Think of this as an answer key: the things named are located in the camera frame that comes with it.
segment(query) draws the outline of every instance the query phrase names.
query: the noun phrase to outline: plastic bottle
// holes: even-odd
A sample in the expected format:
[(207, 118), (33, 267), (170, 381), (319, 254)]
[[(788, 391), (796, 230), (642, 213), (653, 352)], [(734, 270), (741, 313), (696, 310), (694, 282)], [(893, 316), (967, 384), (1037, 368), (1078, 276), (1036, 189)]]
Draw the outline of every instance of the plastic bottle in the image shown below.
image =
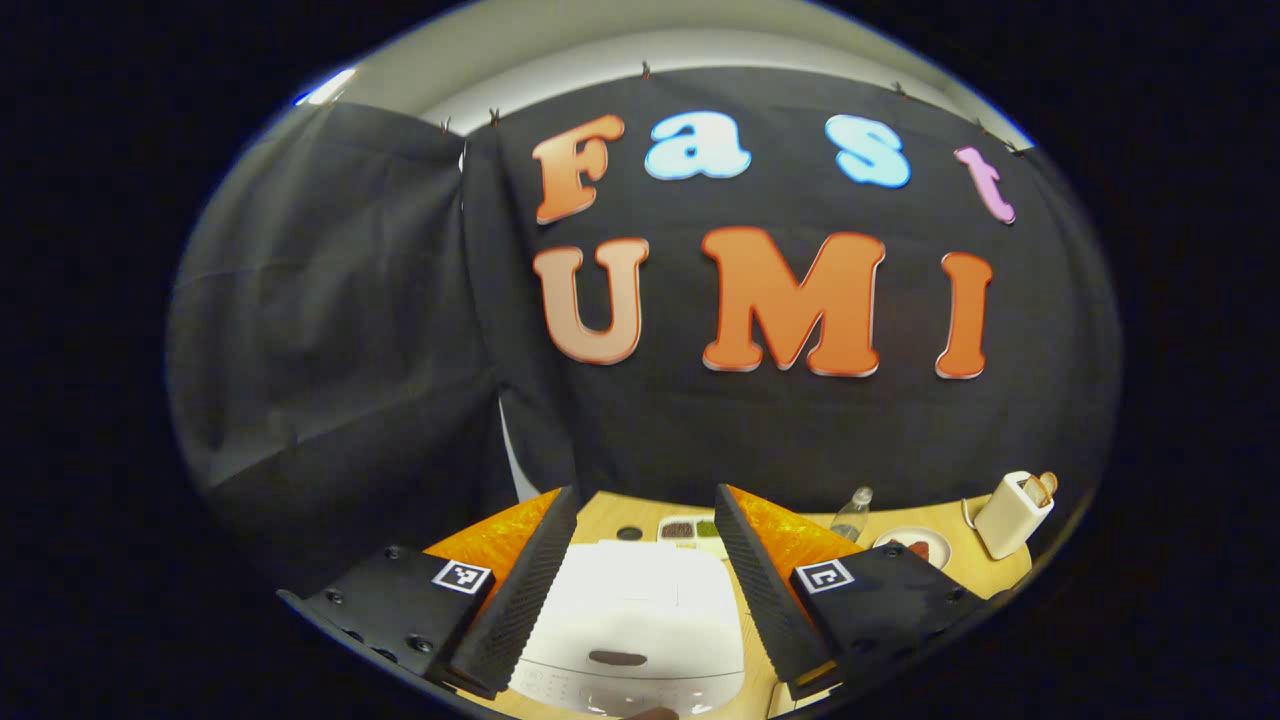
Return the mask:
[(845, 503), (831, 520), (831, 532), (858, 542), (858, 536), (867, 527), (867, 514), (870, 512), (872, 488), (860, 487), (852, 500)]

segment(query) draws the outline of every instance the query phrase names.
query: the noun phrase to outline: orange letter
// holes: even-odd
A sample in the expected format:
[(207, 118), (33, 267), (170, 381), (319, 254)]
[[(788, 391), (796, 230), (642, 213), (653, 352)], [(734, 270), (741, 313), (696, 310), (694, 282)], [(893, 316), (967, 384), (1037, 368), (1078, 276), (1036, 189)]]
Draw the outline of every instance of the orange letter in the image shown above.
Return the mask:
[[(604, 140), (622, 137), (622, 119), (604, 115), (585, 126), (550, 137), (534, 147), (534, 159), (543, 164), (543, 204), (538, 206), (541, 225), (581, 213), (595, 202), (595, 188), (582, 187), (581, 173), (593, 181), (604, 177), (609, 151)], [(579, 143), (582, 151), (577, 151)]]
[(626, 360), (640, 342), (640, 263), (649, 256), (649, 243), (639, 238), (611, 240), (595, 250), (595, 261), (609, 272), (613, 324), (605, 332), (582, 325), (577, 314), (577, 279), (582, 251), (554, 247), (534, 258), (534, 272), (543, 278), (543, 307), (547, 331), (561, 352), (579, 363), (613, 365)]
[(982, 374), (982, 320), (987, 311), (991, 265), (977, 255), (947, 252), (942, 272), (951, 277), (951, 336), (934, 368), (940, 378), (968, 380)]
[(876, 268), (884, 259), (881, 241), (832, 234), (799, 286), (773, 238), (759, 228), (712, 231), (703, 252), (716, 259), (721, 273), (719, 328), (703, 352), (703, 364), (712, 370), (749, 373), (760, 365), (764, 352), (751, 342), (753, 313), (782, 370), (795, 364), (818, 320), (822, 334), (809, 352), (810, 370), (863, 378), (879, 368), (872, 350), (872, 310)]

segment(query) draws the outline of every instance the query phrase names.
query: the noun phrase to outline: black cloth backdrop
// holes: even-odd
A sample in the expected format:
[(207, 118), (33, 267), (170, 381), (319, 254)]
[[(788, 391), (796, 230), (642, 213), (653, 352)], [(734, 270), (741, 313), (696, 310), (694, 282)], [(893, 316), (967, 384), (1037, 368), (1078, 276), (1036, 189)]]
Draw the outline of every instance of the black cloth backdrop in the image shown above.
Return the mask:
[[(692, 110), (732, 117), (750, 167), (658, 181), (649, 129)], [(539, 225), (534, 146), (600, 115), (594, 205)], [(850, 181), (823, 132), (835, 114), (888, 124), (910, 182)], [(460, 170), (458, 158), (466, 145)], [(1016, 209), (992, 218), (952, 152), (977, 147)], [(765, 229), (797, 278), (833, 232), (879, 238), (868, 378), (828, 378), (765, 350), (751, 373), (701, 363), (718, 269), (703, 237)], [(644, 327), (598, 366), (548, 337), (532, 256), (579, 247), (580, 311), (611, 322), (594, 261), (643, 237)], [(937, 377), (952, 251), (986, 259), (984, 372)], [(499, 401), (539, 489), (575, 484), (710, 505), (728, 482), (797, 511), (860, 484), (882, 509), (991, 492), (1053, 470), (1052, 539), (1096, 487), (1120, 393), (1121, 337), (1092, 225), (1039, 150), (1010, 154), (973, 123), (844, 78), (710, 68), (579, 90), (463, 138), (357, 105), (303, 106), (246, 151), (196, 227), (169, 327), (169, 383), (196, 484), (282, 584), (308, 592), (390, 538), (428, 544), (515, 502)], [(760, 331), (755, 341), (765, 346)], [(806, 350), (818, 341), (814, 332)]]

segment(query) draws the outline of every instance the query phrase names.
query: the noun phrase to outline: light blue letter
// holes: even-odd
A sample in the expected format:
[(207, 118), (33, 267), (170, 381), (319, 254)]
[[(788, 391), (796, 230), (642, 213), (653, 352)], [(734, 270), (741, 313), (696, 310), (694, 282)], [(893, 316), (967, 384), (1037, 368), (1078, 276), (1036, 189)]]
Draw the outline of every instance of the light blue letter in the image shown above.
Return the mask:
[(827, 120), (827, 137), (840, 149), (836, 164), (851, 179), (884, 187), (902, 187), (911, 167), (902, 156), (902, 141), (884, 123), (836, 115)]
[[(677, 135), (685, 129), (692, 132)], [(681, 113), (653, 127), (659, 141), (644, 159), (644, 169), (658, 179), (685, 179), (701, 173), (731, 178), (751, 164), (751, 154), (737, 142), (737, 123), (723, 113)]]

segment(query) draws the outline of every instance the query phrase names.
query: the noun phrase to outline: wooden table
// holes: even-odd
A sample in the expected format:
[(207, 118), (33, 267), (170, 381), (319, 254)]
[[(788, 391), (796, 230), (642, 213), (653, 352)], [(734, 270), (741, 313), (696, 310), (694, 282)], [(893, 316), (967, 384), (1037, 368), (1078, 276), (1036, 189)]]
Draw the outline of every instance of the wooden table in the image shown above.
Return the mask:
[[(970, 516), (987, 503), (991, 496), (969, 498)], [(573, 533), (571, 543), (595, 543), (602, 539), (616, 539), (618, 528), (636, 527), (644, 530), (644, 537), (639, 542), (654, 542), (658, 534), (658, 523), (668, 515), (712, 515), (710, 507), (696, 507), (691, 505), (672, 505), (667, 502), (653, 502), (609, 492), (598, 492), (581, 512), (577, 515), (577, 530)], [(805, 518), (827, 527), (831, 524), (833, 514), (806, 514)], [(992, 560), (987, 555), (978, 534), (970, 529), (960, 510), (960, 502), (947, 502), (931, 505), (928, 507), (911, 507), (906, 510), (882, 510), (868, 515), (867, 528), (863, 530), (860, 541), (869, 547), (882, 533), (895, 528), (922, 527), (941, 533), (951, 543), (951, 561), (942, 570), (954, 580), (969, 588), (975, 594), (989, 598), (992, 594), (1011, 588), (1032, 569), (1030, 552), (1023, 546), (1014, 555), (1004, 560)], [(786, 685), (778, 683), (773, 673), (760, 635), (751, 621), (750, 610), (742, 597), (742, 588), (739, 585), (737, 575), (733, 574), (732, 565), (726, 560), (730, 579), (733, 583), (733, 594), (737, 598), (739, 615), (742, 623), (742, 652), (745, 662), (745, 676), (742, 691), (728, 705), (703, 714), (699, 717), (707, 720), (736, 720), (772, 717), (780, 712), (786, 712), (796, 707), (786, 694)], [(460, 691), (460, 694), (490, 707), (506, 715), (524, 720), (552, 720), (558, 717), (582, 719), (599, 717), (586, 712), (572, 712), (558, 707), (543, 705), (529, 700), (515, 691), (499, 693), (494, 701), (486, 701), (476, 696)], [(800, 705), (808, 705), (815, 698), (806, 698)]]

